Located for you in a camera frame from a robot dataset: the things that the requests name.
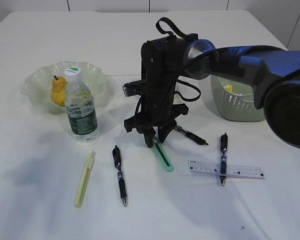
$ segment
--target yellow pear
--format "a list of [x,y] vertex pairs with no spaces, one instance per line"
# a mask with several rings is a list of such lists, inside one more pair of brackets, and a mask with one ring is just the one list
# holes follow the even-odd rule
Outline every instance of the yellow pear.
[[51,99],[52,101],[64,107],[66,81],[64,77],[54,76],[52,81]]

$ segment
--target white ruler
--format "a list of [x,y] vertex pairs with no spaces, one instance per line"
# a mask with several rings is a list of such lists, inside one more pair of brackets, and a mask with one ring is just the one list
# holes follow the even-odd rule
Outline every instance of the white ruler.
[[221,174],[221,164],[205,161],[188,161],[189,170],[192,174],[198,175],[214,175],[214,176],[227,176],[230,178],[242,179],[265,179],[263,169],[257,166],[237,166],[227,165],[226,174]]

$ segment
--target pen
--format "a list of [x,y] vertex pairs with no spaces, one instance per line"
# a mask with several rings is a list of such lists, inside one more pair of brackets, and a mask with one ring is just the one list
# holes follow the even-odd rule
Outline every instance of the pen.
[[184,136],[191,139],[192,141],[194,141],[198,145],[209,145],[203,138],[200,138],[199,136],[195,135],[194,133],[192,133],[190,131],[184,130],[181,126],[177,125],[174,129],[176,131],[184,134]]
[[[221,136],[221,174],[226,174],[226,166],[227,166],[227,157],[226,153],[228,151],[228,136],[226,133]],[[220,176],[221,185],[224,186],[225,184],[225,176]]]
[[85,195],[86,186],[88,184],[90,172],[91,172],[91,170],[93,168],[93,164],[94,164],[94,156],[95,156],[95,151],[92,151],[88,155],[85,165],[84,165],[84,168],[83,168],[81,180],[80,180],[78,191],[76,193],[75,201],[74,201],[74,205],[78,208],[81,207],[82,202],[83,202],[83,198]]
[[115,145],[112,154],[114,159],[114,167],[118,170],[118,182],[119,182],[121,200],[123,205],[127,206],[127,195],[125,190],[124,175],[122,171],[122,159],[121,159],[120,149],[118,148],[117,145]]
[[168,158],[166,152],[164,151],[162,145],[160,144],[159,141],[156,140],[156,138],[153,138],[153,148],[156,154],[159,156],[163,167],[165,168],[166,171],[172,172],[174,170],[174,166],[172,165],[170,159]]

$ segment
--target table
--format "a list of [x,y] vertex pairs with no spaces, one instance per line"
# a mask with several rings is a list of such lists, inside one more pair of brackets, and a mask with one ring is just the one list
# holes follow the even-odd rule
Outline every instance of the table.
[[[15,12],[0,24],[0,240],[300,239],[300,150],[279,140],[266,122],[221,118],[209,79],[187,79],[202,97],[187,103],[188,116],[177,122],[210,146],[172,132],[165,151],[176,168],[188,159],[218,162],[218,138],[226,132],[229,163],[261,166],[266,180],[228,179],[220,187],[216,177],[165,172],[143,136],[125,132],[122,121],[133,115],[138,98],[125,98],[121,86],[139,79],[140,47],[160,36],[154,25],[161,16],[216,47],[283,47],[247,11]],[[109,106],[97,109],[101,136],[95,142],[75,142],[65,114],[34,115],[20,95],[28,75],[61,60],[101,67],[116,89]],[[113,165],[115,144],[123,156],[126,208]],[[74,197],[92,149],[96,163],[77,209]]]

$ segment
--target green basket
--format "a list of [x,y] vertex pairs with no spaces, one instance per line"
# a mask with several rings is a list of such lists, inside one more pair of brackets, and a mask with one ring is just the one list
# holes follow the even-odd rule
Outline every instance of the green basket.
[[[234,93],[227,91],[224,88],[226,85],[232,85]],[[211,76],[211,88],[215,104],[225,119],[238,122],[260,122],[265,119],[263,109],[254,107],[250,86]]]

